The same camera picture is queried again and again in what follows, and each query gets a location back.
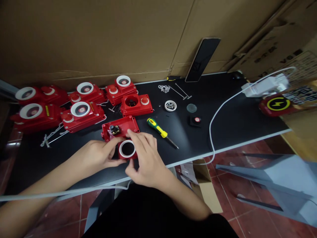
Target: lightning bolt logo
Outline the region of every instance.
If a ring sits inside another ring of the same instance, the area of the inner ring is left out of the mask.
[[[283,102],[276,102],[274,105],[272,106],[280,106]]]

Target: cardboard box under desk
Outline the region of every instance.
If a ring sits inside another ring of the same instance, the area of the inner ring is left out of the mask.
[[[204,159],[194,160],[193,164],[205,163]],[[191,183],[194,193],[199,196],[213,213],[222,213],[223,210],[211,181],[207,165],[193,165],[195,176],[199,185]]]

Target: yellow screwdriver handle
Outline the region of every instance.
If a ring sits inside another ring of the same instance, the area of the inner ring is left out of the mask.
[[[147,122],[149,126],[155,129],[158,133],[160,133],[160,135],[163,138],[167,137],[167,132],[163,131],[162,128],[156,123],[156,121],[153,118],[147,119]]]

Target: white ring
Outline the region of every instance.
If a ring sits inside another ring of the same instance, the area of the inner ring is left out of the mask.
[[[168,104],[168,103],[173,104],[173,105],[174,105],[174,109],[169,109],[169,108],[167,108],[166,104]],[[172,101],[172,100],[168,100],[168,101],[166,101],[166,102],[165,102],[165,104],[164,104],[164,106],[165,106],[165,109],[166,109],[167,111],[175,111],[175,110],[176,110],[176,108],[177,108],[176,103],[175,103],[174,101]]]
[[[86,93],[82,93],[80,92],[80,90],[82,89],[83,86],[91,86],[91,89]],[[93,91],[93,85],[89,82],[84,82],[77,86],[77,92],[79,92],[80,94],[90,94],[92,91]]]
[[[128,83],[127,83],[127,84],[121,84],[121,83],[119,83],[119,81],[120,81],[121,79],[127,79],[127,80],[128,80]],[[129,85],[131,84],[131,79],[130,79],[128,76],[122,75],[122,76],[117,77],[116,82],[117,82],[117,84],[120,85],[121,87],[127,87],[127,86],[129,86]]]
[[[26,115],[26,114],[27,114],[27,111],[30,110],[32,107],[36,107],[36,106],[39,107],[38,112],[37,112],[35,115],[28,117],[28,116]],[[42,113],[42,111],[43,111],[43,108],[42,108],[42,106],[41,106],[40,104],[31,103],[31,104],[28,104],[28,105],[22,107],[22,109],[21,109],[19,115],[20,115],[20,117],[22,117],[23,119],[33,119],[33,118],[39,116],[39,115]]]
[[[88,106],[88,110],[83,115],[76,115],[75,110],[76,110],[77,106],[81,106],[81,105]],[[70,108],[70,112],[73,114],[73,116],[76,116],[76,117],[83,117],[83,116],[87,115],[89,113],[89,111],[90,111],[90,106],[86,102],[77,102],[74,105],[72,105],[72,107]]]
[[[117,92],[118,92],[118,89],[116,88],[116,91],[113,93],[113,92],[111,92],[111,90],[109,89],[109,92],[111,93],[111,94],[116,94]]]
[[[124,157],[124,158],[130,158],[130,157],[133,156],[134,153],[135,153],[135,146],[134,146],[134,151],[132,152],[132,154],[130,154],[130,155],[125,155],[125,154],[122,152],[122,146],[123,146],[124,144],[126,144],[126,143],[132,143],[133,146],[134,146],[133,141],[131,141],[131,140],[125,140],[125,141],[122,142],[122,143],[120,144],[120,146],[119,146],[119,153],[120,153],[120,155],[121,155],[122,157]]]
[[[80,95],[78,95],[78,99],[77,100],[73,100],[72,98],[70,98],[73,102],[78,102],[78,101],[80,101],[80,99],[82,99],[81,97],[80,97]]]
[[[149,99],[147,99],[147,102],[146,102],[146,103],[143,103],[143,102],[142,102],[142,99],[141,99],[140,101],[141,101],[141,103],[142,103],[143,105],[147,105],[147,104],[150,103],[150,100],[149,100]]]
[[[45,95],[52,95],[53,93],[55,93],[55,89],[54,88],[50,88],[50,89],[52,89],[52,91],[50,92],[50,93],[44,93]]]
[[[30,90],[32,90],[31,94],[29,96],[27,96],[26,98],[22,98],[22,95]],[[22,101],[28,100],[28,99],[34,97],[35,93],[36,93],[36,90],[32,87],[21,88],[19,91],[16,92],[16,99],[22,100]]]

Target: gray chair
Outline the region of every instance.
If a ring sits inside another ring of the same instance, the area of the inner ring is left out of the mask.
[[[216,165],[216,169],[261,184],[279,206],[238,196],[239,201],[317,227],[317,163],[304,161],[297,155],[244,155],[274,160],[260,168]]]

